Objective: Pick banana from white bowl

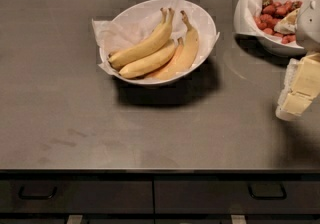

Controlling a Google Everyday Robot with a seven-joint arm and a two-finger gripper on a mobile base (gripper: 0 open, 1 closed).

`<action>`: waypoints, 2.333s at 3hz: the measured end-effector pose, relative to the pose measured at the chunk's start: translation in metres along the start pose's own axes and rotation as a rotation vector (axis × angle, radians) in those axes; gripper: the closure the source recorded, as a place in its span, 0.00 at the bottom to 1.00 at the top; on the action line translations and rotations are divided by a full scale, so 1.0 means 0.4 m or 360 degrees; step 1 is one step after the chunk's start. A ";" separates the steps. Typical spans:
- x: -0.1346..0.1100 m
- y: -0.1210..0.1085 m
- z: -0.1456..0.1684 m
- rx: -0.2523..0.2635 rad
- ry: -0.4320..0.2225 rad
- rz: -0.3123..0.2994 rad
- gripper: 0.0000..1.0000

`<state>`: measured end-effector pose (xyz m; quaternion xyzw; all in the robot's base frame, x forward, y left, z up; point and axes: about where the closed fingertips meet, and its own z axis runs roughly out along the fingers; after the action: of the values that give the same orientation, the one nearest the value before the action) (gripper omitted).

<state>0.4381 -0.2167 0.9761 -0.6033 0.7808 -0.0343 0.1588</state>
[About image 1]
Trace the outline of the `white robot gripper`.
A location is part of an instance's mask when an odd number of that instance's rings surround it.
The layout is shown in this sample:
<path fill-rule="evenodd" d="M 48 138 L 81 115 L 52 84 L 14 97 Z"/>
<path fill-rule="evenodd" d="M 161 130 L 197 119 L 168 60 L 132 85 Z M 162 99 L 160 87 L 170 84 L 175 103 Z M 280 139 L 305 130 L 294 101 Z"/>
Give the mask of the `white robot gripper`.
<path fill-rule="evenodd" d="M 320 0 L 305 0 L 300 10 L 297 8 L 278 21 L 274 31 L 284 35 L 296 31 L 297 44 L 308 52 L 300 60 L 289 61 L 277 102 L 276 116 L 293 121 L 320 94 Z"/>

